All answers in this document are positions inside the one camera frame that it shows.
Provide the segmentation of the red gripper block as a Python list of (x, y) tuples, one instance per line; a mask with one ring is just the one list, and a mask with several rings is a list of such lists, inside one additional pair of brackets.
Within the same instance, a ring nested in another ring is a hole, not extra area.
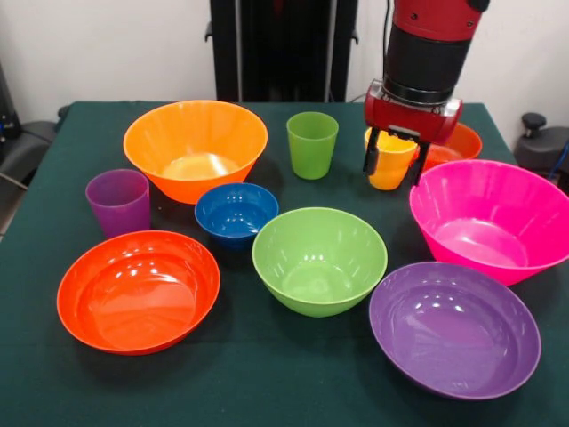
[(380, 131), (401, 134), (402, 138), (408, 136), (418, 141), (419, 155), (413, 178), (413, 186), (418, 186), (430, 143), (446, 143), (458, 123), (462, 108), (462, 100), (456, 98), (436, 106), (410, 105), (393, 97), (383, 88), (381, 80), (374, 79), (364, 101), (365, 122), (371, 127), (366, 143), (364, 174), (372, 176), (375, 173)]

